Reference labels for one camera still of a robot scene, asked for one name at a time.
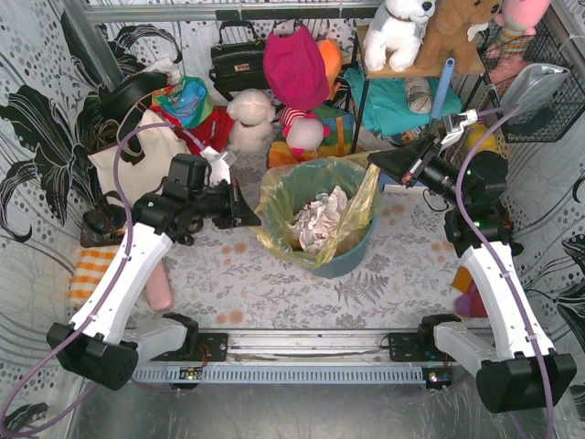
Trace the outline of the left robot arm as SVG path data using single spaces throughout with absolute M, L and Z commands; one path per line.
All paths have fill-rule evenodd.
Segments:
M 222 230 L 260 225 L 230 174 L 234 161 L 231 152 L 212 148 L 178 154 L 162 187 L 134 203 L 133 225 L 90 298 L 68 324 L 47 333 L 65 370 L 117 391 L 146 361 L 206 354 L 198 324 L 187 316 L 167 313 L 143 329 L 125 326 L 156 265 L 174 243 L 191 244 L 204 220 Z

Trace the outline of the blue floor mop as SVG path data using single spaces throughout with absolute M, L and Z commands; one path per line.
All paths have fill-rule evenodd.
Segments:
M 440 153 L 454 142 L 454 128 L 450 116 L 441 120 L 441 111 L 449 90 L 455 61 L 445 61 L 431 106 L 431 122 L 419 140 L 399 150 L 390 151 L 383 165 L 384 172 L 406 188 L 422 184 L 436 194 L 445 196 L 451 190 L 452 171 L 440 158 Z

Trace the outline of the yellow trash bag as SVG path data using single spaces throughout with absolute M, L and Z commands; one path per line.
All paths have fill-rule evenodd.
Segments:
M 380 169 L 368 154 L 276 166 L 261 181 L 259 242 L 275 257 L 318 269 L 367 240 Z

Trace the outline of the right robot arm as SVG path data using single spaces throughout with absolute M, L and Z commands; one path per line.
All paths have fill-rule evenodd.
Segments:
M 373 153 L 370 164 L 395 182 L 420 182 L 453 205 L 444 231 L 472 277 L 494 341 L 487 343 L 453 314 L 425 316 L 414 333 L 390 332 L 392 360 L 454 360 L 475 379 L 491 413 L 556 406 L 577 373 L 570 354 L 559 354 L 532 311 L 516 274 L 511 225 L 500 202 L 507 162 L 481 151 L 464 171 L 438 155 L 435 138 Z

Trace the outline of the teal trash bin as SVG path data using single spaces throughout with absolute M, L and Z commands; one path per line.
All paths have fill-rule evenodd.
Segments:
M 379 170 L 364 155 L 322 158 L 270 169 L 261 182 L 261 210 L 266 225 L 263 244 L 277 258 L 318 276 L 333 279 L 354 270 L 363 260 L 378 206 Z M 294 217 L 307 204 L 327 198 L 335 189 L 347 205 L 323 247 L 310 254 L 293 236 Z

